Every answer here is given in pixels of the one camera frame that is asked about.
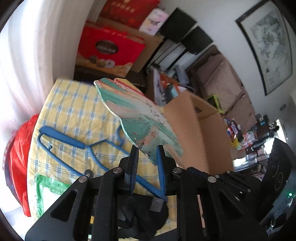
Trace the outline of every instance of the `snack package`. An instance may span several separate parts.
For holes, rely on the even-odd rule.
[[[242,135],[241,130],[238,128],[237,124],[235,123],[234,119],[231,120],[229,118],[224,117],[224,122],[228,126],[226,131],[229,137],[231,138],[231,141],[233,142],[235,138],[237,138],[238,142],[241,142],[244,139],[244,137]]]
[[[87,23],[76,64],[124,78],[144,48],[141,38]]]

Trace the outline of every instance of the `red gift box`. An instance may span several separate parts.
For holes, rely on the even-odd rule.
[[[87,23],[81,35],[76,64],[125,77],[144,48],[141,38]]]
[[[100,16],[138,29],[159,0],[107,0]]]

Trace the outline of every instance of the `teal painted cardboard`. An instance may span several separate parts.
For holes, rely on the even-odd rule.
[[[103,78],[94,82],[107,109],[120,119],[130,141],[156,165],[156,148],[184,153],[175,133],[156,105],[123,82]]]

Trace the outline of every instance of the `framed painting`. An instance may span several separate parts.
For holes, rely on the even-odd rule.
[[[292,75],[292,53],[286,22],[272,1],[264,0],[236,20],[256,59],[265,95]]]

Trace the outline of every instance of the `strap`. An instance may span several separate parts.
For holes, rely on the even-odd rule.
[[[150,206],[155,199],[151,196],[133,195],[118,199],[118,206],[121,207],[126,220],[118,230],[118,238],[135,238],[139,240],[153,239],[156,231],[160,229],[168,218],[168,207],[163,202],[160,212],[152,211]]]

